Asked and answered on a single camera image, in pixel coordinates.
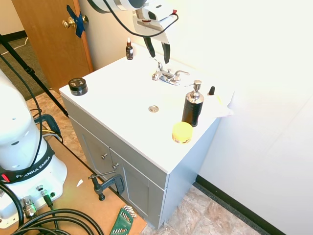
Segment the black cap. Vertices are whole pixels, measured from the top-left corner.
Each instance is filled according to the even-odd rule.
[[[87,86],[85,79],[81,77],[70,80],[68,85],[72,91],[79,91]]]
[[[214,95],[215,87],[211,87],[209,93],[207,95]]]
[[[83,95],[88,91],[86,81],[81,77],[70,80],[68,86],[73,95]]]

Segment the franka emika robot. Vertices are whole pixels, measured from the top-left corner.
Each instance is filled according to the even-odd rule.
[[[88,2],[99,13],[111,12],[118,21],[114,11],[132,10],[136,33],[119,23],[129,33],[144,39],[152,57],[155,51],[151,38],[161,41],[164,60],[169,62],[170,43],[165,31],[178,20],[176,10],[161,0]],[[19,199],[25,216],[32,218],[46,204],[46,194],[52,200],[62,195],[67,168],[40,134],[23,96],[1,70],[0,90],[0,181]],[[10,227],[18,218],[16,205],[0,189],[0,229]]]

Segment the gray cabinet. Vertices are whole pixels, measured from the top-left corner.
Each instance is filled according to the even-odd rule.
[[[77,138],[84,151],[86,159],[88,160],[90,168],[99,174],[113,171],[109,147],[71,117],[70,121],[75,129]],[[114,175],[115,174],[113,173],[105,175],[102,178],[107,180]]]
[[[166,190],[157,186],[112,149],[110,152],[116,173],[122,175],[126,185],[122,197],[133,205],[142,217],[158,227]]]
[[[167,174],[90,114],[64,96],[62,98],[90,167],[97,173],[115,169],[116,174],[122,175],[126,187],[122,197],[141,217],[159,228],[171,217],[194,183],[219,125],[219,118],[175,169]]]

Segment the faucet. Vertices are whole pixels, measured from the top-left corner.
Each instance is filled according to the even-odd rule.
[[[186,75],[190,74],[182,70],[178,70],[174,74],[172,74],[170,69],[168,69],[167,71],[164,70],[163,65],[160,61],[156,59],[155,61],[157,61],[158,67],[157,67],[156,72],[152,75],[152,80],[154,81],[158,81],[159,79],[161,79],[164,82],[178,86],[181,83],[180,73],[182,72]]]

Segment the wooden board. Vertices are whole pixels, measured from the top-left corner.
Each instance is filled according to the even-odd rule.
[[[69,17],[67,4],[79,15],[78,0],[12,2],[51,88],[59,92],[70,79],[93,72],[86,33],[79,38],[76,29],[62,25]]]
[[[120,208],[124,207],[126,203],[109,188],[104,191],[106,199],[102,202],[99,201],[98,196],[93,191],[91,180],[88,180],[88,177],[91,175],[88,168],[86,168],[55,138],[49,138],[48,142],[54,150],[55,155],[67,166],[67,178],[64,183],[63,194],[61,197],[53,201],[54,208],[71,208],[82,211],[91,216],[99,224],[104,234],[110,234]],[[84,182],[79,187],[76,187],[81,179]],[[45,206],[39,210],[39,213],[48,210],[49,208]],[[145,226],[146,222],[138,216],[138,218],[134,219],[130,235],[140,234]],[[51,223],[50,225],[45,225],[45,227],[54,228],[54,225]],[[73,223],[59,222],[59,227],[72,235],[86,234],[81,227]],[[11,234],[16,229],[17,223],[9,229],[0,230],[0,235]],[[38,231],[34,231],[27,233],[27,235],[36,235],[38,233]]]

